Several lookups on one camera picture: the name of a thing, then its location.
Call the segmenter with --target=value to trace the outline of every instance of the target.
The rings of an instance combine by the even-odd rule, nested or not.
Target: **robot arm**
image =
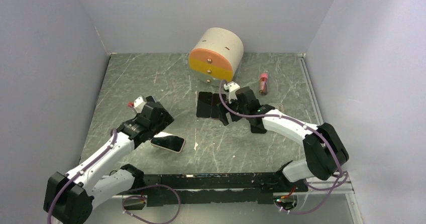
[[[314,131],[320,133],[328,141],[340,165],[349,159],[348,152],[332,125],[324,123],[318,126],[306,123],[287,116],[270,105],[260,105],[249,87],[241,88],[238,84],[230,82],[224,85],[224,89],[229,92],[229,99],[225,104],[233,112],[247,117],[252,133],[264,134],[268,130],[273,131],[303,146],[306,158],[291,161],[277,171],[277,174],[281,175],[286,183],[310,177],[327,180],[337,171],[330,151],[325,147],[324,142],[313,133]],[[229,124],[227,113],[230,113],[233,122],[243,118],[230,112],[228,108],[219,104],[219,119],[225,126]],[[267,116],[249,118],[253,115]]]
[[[144,173],[132,165],[125,165],[114,175],[101,180],[117,161],[174,121],[159,102],[146,102],[139,98],[135,103],[138,113],[117,128],[116,136],[111,137],[86,161],[65,175],[56,172],[49,178],[43,209],[49,212],[56,198],[52,215],[57,221],[84,223],[92,210],[111,196],[133,186],[145,185]]]

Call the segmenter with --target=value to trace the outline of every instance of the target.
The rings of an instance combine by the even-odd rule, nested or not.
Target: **white wall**
[[[246,52],[306,52],[333,0],[81,0],[109,52],[189,52],[210,27]]]
[[[0,0],[0,222],[45,223],[78,163],[108,56],[78,0]]]
[[[426,223],[426,0],[335,0],[307,52],[366,223]]]

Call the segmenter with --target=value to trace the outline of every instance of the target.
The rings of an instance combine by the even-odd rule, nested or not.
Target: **marble tabletop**
[[[266,96],[258,93],[263,72],[269,74]],[[245,53],[233,80],[253,89],[261,104],[280,103],[287,115],[318,124],[296,54]],[[200,91],[218,92],[218,88],[189,74],[188,54],[113,54],[81,161],[110,138],[111,128],[134,117],[127,103],[140,95],[153,95],[171,113],[175,121],[165,132],[185,138],[185,146],[174,153],[144,143],[116,163],[115,169],[130,163],[146,174],[269,172],[304,157],[303,148],[284,136],[252,134],[244,119],[224,127],[219,120],[197,118]]]

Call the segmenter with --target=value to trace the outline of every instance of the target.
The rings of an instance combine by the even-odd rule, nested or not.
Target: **pink cap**
[[[264,72],[264,73],[260,74],[260,78],[268,79],[268,73]]]

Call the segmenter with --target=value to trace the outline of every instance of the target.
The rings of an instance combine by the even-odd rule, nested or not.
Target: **smartphone screen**
[[[196,116],[199,118],[210,118],[212,92],[199,92]]]
[[[222,94],[222,98],[224,101],[226,101],[226,94]],[[213,93],[212,100],[211,100],[211,118],[212,119],[219,119],[219,107],[218,104],[221,102],[221,99],[219,98],[218,93]]]
[[[182,150],[184,144],[184,138],[165,132],[160,132],[151,139],[151,145],[177,153]]]

